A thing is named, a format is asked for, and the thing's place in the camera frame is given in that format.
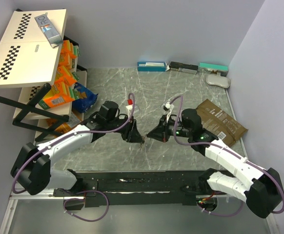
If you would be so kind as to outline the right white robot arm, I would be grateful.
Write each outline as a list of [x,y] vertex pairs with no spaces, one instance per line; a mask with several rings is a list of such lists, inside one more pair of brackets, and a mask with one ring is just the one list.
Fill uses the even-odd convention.
[[185,137],[193,150],[211,159],[231,175],[208,169],[199,182],[204,194],[212,191],[226,193],[244,202],[249,210],[260,218],[276,213],[282,204],[284,211],[284,189],[280,174],[273,168],[265,169],[229,148],[218,136],[202,125],[201,117],[195,109],[185,109],[173,119],[163,115],[159,124],[148,134],[148,138],[168,142],[170,137]]

